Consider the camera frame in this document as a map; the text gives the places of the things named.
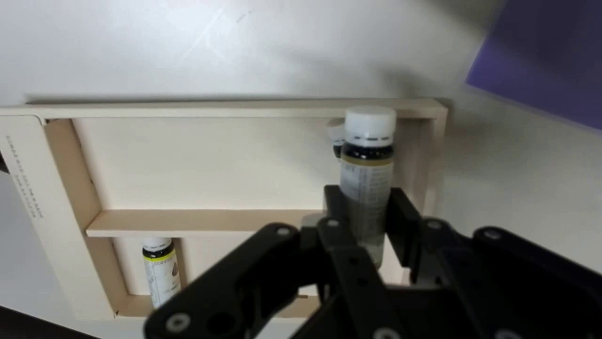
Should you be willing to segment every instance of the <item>screw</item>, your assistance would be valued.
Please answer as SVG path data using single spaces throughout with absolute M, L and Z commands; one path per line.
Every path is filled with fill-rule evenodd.
M 191 321 L 191 314 L 176 312 L 168 318 L 166 327 L 170 333 L 183 333 L 189 329 Z
M 513 329 L 499 329 L 496 331 L 496 339 L 524 339 L 524 336 Z
M 291 229 L 289 227 L 279 227 L 277 233 L 287 237 L 287 235 L 291 235 Z
M 430 220 L 430 222 L 428 222 L 428 227 L 432 227 L 432 229 L 441 229 L 441 222 L 439 222 L 439 220 Z
M 336 220 L 336 218 L 328 220 L 326 223 L 332 225 L 332 227 L 340 227 L 341 225 L 340 220 Z
M 499 229 L 486 229 L 488 239 L 503 239 L 503 233 Z
M 402 339 L 402 335 L 392 327 L 379 327 L 373 339 Z

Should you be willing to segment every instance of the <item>small bottle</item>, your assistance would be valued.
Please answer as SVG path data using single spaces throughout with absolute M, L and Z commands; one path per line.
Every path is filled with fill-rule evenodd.
M 174 240 L 170 237 L 148 237 L 144 240 L 153 306 L 159 308 L 181 289 L 181 276 Z
M 387 207 L 394 178 L 398 114 L 390 107 L 353 107 L 345 118 L 341 190 L 351 227 L 377 267 L 383 263 Z

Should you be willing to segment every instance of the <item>wooden frame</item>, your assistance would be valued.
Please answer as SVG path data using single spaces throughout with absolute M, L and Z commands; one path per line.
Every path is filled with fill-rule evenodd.
M 82 144 L 80 118 L 341 118 L 345 107 L 360 103 L 396 107 L 407 122 L 402 124 L 402 137 L 396 139 L 403 156 L 403 161 L 396 158 L 396 184 L 403 186 L 424 212 L 432 212 L 449 112 L 435 99 L 7 107 L 0 109 L 0 152 L 74 312 L 146 316 L 151 310 L 150 297 L 131 295 L 129 271 L 114 239 L 136 235 L 189 239 L 206 231 L 255 231 L 272 220 L 298 223 L 304 214 L 317 208 L 298 205 L 291 208 L 106 208 Z M 281 316 L 308 316 L 315 306 L 315 297 L 302 297 Z

